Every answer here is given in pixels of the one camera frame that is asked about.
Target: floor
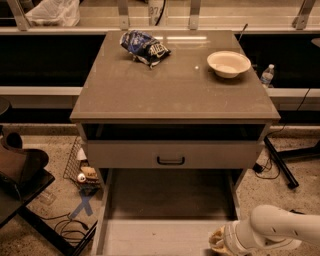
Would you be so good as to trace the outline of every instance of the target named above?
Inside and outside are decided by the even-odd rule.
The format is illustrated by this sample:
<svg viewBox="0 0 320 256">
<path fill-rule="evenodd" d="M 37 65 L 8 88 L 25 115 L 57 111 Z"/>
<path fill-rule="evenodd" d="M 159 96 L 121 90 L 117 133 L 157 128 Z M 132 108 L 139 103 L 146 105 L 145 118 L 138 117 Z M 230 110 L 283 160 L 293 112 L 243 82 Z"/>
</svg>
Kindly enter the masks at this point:
<svg viewBox="0 0 320 256">
<path fill-rule="evenodd" d="M 89 227 L 97 219 L 102 198 L 99 190 L 89 201 L 92 212 L 84 209 L 78 211 L 77 207 L 82 200 L 78 187 L 70 180 L 64 178 L 66 167 L 70 161 L 73 145 L 77 139 L 77 130 L 73 125 L 19 125 L 7 124 L 5 132 L 17 131 L 21 134 L 24 148 L 38 148 L 46 151 L 50 161 L 46 170 L 51 172 L 56 180 L 50 185 L 43 195 L 40 195 L 29 208 L 45 218 L 61 216 L 71 213 L 76 220 L 86 223 Z M 274 133 L 270 140 L 277 150 L 294 149 L 314 146 L 320 138 L 320 127 L 316 126 L 286 126 L 281 132 Z M 263 150 L 258 163 L 265 165 L 268 152 Z M 272 204 L 285 210 L 296 210 L 306 214 L 320 215 L 320 159 L 309 159 L 288 163 L 300 186 L 295 190 L 287 188 L 287 181 L 283 175 L 275 179 L 262 179 L 276 177 L 278 169 L 275 164 L 268 171 L 264 171 L 258 177 L 249 169 L 237 190 L 239 198 L 241 218 L 246 218 L 250 211 L 260 204 Z M 59 229 L 59 221 L 54 219 L 46 221 L 52 227 Z M 82 227 L 75 223 L 68 228 L 82 231 Z M 92 242 L 82 252 L 82 256 L 90 255 Z M 19 216 L 14 217 L 0 230 L 0 256 L 13 255 L 61 255 L 52 245 L 42 238 L 29 224 Z M 257 251 L 257 256 L 318 256 L 320 247 L 309 245 L 305 242 L 292 251 Z"/>
</svg>

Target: tabletop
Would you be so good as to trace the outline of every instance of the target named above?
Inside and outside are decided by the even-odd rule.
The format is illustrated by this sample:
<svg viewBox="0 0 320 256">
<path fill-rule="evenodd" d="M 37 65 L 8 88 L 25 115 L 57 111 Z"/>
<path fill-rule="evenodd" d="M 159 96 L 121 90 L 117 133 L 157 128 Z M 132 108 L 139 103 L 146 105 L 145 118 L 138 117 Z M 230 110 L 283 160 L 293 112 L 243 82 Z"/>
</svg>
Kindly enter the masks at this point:
<svg viewBox="0 0 320 256">
<path fill-rule="evenodd" d="M 252 68 L 233 79 L 207 63 L 216 51 L 243 51 L 232 31 L 149 31 L 171 55 L 150 69 L 108 32 L 71 114 L 73 122 L 108 120 L 277 120 Z"/>
</svg>

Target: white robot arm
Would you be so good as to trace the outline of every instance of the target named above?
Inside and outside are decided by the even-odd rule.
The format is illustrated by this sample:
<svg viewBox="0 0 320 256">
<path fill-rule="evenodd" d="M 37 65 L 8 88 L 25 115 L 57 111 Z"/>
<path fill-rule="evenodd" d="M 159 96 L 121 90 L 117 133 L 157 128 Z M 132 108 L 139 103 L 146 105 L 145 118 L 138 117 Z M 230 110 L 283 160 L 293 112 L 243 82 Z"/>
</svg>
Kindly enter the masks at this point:
<svg viewBox="0 0 320 256">
<path fill-rule="evenodd" d="M 256 249 L 292 250 L 302 241 L 320 245 L 320 216 L 271 205 L 254 208 L 248 219 L 230 222 L 209 238 L 212 250 L 229 255 L 246 255 Z"/>
</svg>

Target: plastic bottle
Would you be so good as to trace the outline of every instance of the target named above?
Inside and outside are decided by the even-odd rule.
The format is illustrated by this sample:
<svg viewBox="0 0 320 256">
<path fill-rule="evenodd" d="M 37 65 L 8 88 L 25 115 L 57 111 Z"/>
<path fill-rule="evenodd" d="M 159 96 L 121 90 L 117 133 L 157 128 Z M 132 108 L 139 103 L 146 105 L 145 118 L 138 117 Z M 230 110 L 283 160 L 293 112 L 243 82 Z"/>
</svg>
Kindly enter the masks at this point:
<svg viewBox="0 0 320 256">
<path fill-rule="evenodd" d="M 271 83 L 271 80 L 274 76 L 274 65 L 270 64 L 268 68 L 266 68 L 265 71 L 263 71 L 260 81 L 263 85 L 263 87 L 268 88 L 269 84 Z"/>
</svg>

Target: snack bag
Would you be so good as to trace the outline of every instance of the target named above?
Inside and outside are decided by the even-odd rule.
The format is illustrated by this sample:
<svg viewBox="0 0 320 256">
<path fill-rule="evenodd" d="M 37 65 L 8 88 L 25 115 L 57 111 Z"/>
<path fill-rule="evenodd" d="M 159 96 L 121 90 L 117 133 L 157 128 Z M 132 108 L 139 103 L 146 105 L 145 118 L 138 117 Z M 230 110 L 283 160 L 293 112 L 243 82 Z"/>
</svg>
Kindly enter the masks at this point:
<svg viewBox="0 0 320 256">
<path fill-rule="evenodd" d="M 138 30 L 124 33 L 120 38 L 120 45 L 133 55 L 134 60 L 138 59 L 150 68 L 158 65 L 171 53 L 156 38 Z"/>
</svg>

